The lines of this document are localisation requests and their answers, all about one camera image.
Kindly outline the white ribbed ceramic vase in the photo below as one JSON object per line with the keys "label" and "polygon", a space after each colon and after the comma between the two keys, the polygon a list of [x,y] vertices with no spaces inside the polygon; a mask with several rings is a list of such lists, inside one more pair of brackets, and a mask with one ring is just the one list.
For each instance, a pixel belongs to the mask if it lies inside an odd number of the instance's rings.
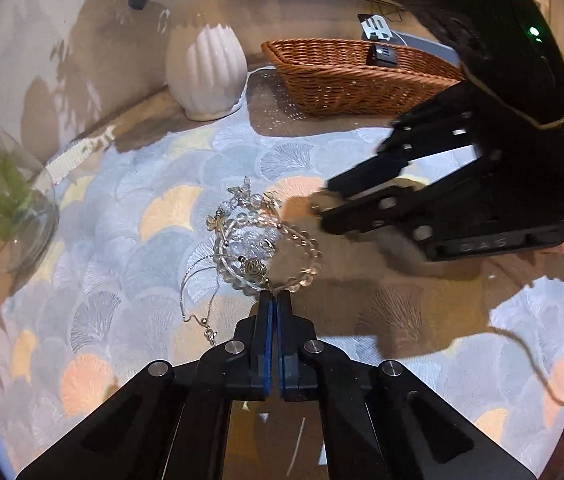
{"label": "white ribbed ceramic vase", "polygon": [[187,118],[210,122],[242,106],[247,62],[222,0],[154,0],[168,11],[165,77]]}

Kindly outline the glass vase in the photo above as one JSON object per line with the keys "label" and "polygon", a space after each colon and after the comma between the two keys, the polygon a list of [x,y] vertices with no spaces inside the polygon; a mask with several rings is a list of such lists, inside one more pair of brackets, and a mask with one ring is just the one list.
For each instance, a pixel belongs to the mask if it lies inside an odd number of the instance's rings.
{"label": "glass vase", "polygon": [[0,126],[0,274],[36,266],[59,215],[48,170]]}

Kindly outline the black smart watch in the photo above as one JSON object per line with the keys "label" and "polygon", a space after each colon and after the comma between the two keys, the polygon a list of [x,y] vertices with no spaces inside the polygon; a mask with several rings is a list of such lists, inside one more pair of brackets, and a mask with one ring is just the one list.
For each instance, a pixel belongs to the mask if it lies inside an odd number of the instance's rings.
{"label": "black smart watch", "polygon": [[372,42],[367,53],[366,64],[367,66],[397,68],[399,66],[397,51],[389,44]]}

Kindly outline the white phone stand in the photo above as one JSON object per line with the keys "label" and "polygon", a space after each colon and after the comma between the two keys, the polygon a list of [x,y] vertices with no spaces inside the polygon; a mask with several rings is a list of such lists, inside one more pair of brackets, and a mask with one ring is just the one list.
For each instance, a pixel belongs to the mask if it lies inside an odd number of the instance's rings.
{"label": "white phone stand", "polygon": [[361,38],[369,41],[391,42],[393,32],[387,25],[385,18],[378,14],[359,14],[358,21],[361,27]]}

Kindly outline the brown wicker basket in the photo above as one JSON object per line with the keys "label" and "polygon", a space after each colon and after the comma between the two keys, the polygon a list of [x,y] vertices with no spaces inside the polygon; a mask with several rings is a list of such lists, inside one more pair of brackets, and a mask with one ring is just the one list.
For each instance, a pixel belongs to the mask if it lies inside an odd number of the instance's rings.
{"label": "brown wicker basket", "polygon": [[367,63],[371,41],[299,38],[267,41],[264,55],[305,114],[398,116],[464,79],[438,56],[396,46],[396,67]]}

